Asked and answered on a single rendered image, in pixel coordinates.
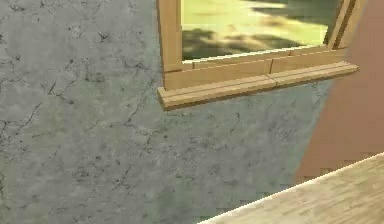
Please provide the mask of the wooden framed window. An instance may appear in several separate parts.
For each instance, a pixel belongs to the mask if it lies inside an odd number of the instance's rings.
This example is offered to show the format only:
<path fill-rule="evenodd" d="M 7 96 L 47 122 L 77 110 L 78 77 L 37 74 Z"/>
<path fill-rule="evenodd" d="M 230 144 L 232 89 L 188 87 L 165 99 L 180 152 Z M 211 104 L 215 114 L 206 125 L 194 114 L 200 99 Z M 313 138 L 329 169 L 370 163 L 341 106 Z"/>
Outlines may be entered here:
<path fill-rule="evenodd" d="M 357 71 L 346 51 L 368 0 L 156 0 L 162 107 Z"/>

